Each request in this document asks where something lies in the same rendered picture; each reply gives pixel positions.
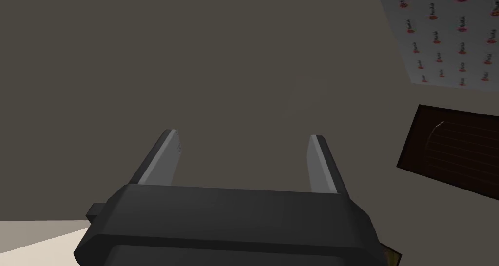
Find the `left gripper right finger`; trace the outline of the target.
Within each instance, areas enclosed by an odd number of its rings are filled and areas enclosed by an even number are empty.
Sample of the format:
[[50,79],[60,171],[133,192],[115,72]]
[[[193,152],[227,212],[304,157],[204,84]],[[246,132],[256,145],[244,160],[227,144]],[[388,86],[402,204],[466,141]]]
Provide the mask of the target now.
[[311,135],[309,138],[306,161],[311,192],[348,195],[323,135]]

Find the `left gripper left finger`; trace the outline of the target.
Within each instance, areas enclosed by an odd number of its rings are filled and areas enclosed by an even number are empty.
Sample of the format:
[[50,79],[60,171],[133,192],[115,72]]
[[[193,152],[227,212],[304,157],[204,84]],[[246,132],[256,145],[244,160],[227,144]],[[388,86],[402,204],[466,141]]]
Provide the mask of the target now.
[[178,130],[166,129],[133,174],[129,184],[170,186],[179,159]]

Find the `white red-patterned wall hanging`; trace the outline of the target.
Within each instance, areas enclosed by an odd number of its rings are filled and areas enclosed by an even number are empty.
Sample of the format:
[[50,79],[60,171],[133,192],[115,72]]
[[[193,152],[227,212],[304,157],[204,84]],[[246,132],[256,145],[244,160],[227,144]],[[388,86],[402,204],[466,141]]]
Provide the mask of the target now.
[[380,0],[411,83],[499,92],[499,0]]

